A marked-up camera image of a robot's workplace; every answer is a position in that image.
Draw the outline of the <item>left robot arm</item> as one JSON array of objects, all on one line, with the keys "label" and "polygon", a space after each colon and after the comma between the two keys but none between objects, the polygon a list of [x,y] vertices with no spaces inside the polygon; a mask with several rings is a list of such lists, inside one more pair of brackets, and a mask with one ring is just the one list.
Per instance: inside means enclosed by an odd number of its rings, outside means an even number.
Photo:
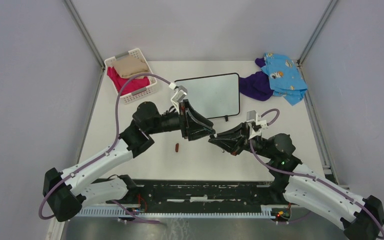
[{"label": "left robot arm", "polygon": [[111,169],[128,162],[147,151],[153,144],[153,134],[180,131],[188,141],[195,141],[215,134],[214,124],[199,114],[187,99],[182,100],[175,111],[160,113],[151,101],[138,105],[130,125],[124,131],[116,131],[114,142],[92,158],[58,171],[49,169],[44,175],[43,201],[39,206],[39,217],[48,204],[58,222],[76,216],[83,207],[101,202],[122,200],[133,203],[137,190],[128,185],[123,177],[97,182]]}]

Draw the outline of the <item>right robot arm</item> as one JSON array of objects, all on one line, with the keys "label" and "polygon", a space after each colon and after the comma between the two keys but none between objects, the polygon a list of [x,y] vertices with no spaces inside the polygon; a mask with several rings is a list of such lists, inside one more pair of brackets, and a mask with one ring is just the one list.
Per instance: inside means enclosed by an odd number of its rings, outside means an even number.
[{"label": "right robot arm", "polygon": [[384,240],[384,208],[377,197],[362,197],[317,174],[293,155],[288,134],[264,138],[255,124],[243,122],[231,130],[210,136],[209,143],[233,156],[250,152],[274,180],[269,199],[299,205],[341,229],[349,240]]}]

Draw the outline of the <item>black framed whiteboard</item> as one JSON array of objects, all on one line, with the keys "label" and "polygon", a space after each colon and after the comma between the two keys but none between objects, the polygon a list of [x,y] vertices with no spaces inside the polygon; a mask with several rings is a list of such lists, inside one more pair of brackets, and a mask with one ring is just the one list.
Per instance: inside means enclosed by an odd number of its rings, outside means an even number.
[{"label": "black framed whiteboard", "polygon": [[240,111],[240,76],[225,73],[178,79],[187,90],[186,99],[195,111],[207,119],[237,116]]}]

